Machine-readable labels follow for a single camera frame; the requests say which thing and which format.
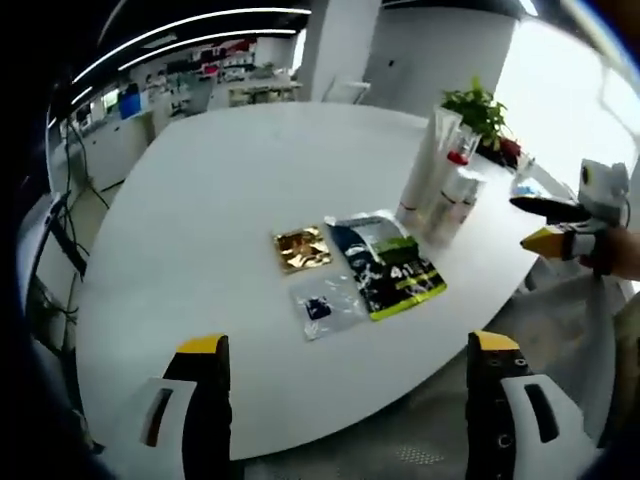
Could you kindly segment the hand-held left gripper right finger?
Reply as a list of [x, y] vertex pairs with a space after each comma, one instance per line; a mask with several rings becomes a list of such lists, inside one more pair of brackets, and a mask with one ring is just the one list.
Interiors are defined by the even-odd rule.
[[584, 417], [511, 338], [469, 334], [468, 479], [576, 479], [585, 469]]

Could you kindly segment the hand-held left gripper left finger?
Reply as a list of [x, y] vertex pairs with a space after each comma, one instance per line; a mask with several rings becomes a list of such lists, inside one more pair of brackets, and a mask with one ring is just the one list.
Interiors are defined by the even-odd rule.
[[120, 409], [113, 472], [119, 479], [229, 479], [231, 422], [228, 337], [192, 338]]

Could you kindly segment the person's right hand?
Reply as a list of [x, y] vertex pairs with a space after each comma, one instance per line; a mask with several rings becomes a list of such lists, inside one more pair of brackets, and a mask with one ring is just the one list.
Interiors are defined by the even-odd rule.
[[617, 228], [600, 230], [595, 234], [595, 244], [589, 254], [582, 255], [579, 263], [597, 275], [611, 275], [616, 257], [615, 237]]

